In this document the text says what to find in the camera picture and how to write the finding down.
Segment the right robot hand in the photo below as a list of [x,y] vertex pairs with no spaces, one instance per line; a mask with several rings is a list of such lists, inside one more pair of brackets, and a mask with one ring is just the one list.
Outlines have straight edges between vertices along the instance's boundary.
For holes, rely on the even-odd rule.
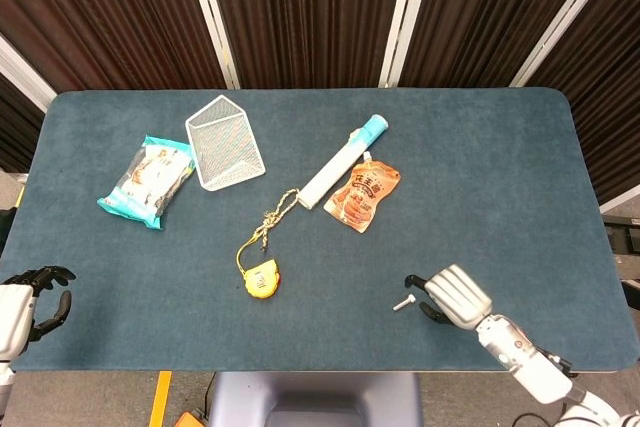
[[457,264],[442,269],[429,279],[410,274],[406,288],[415,286],[436,304],[419,304],[420,311],[440,325],[453,325],[463,330],[475,330],[492,313],[493,303],[487,294]]

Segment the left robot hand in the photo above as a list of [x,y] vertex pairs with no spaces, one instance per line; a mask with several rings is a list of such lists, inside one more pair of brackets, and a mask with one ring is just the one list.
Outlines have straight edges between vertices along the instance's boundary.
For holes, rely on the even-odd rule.
[[1,362],[9,364],[23,354],[31,342],[62,326],[72,305],[70,290],[62,292],[54,315],[35,323],[35,310],[40,294],[53,289],[53,284],[68,286],[75,274],[63,266],[44,266],[9,277],[1,283]]

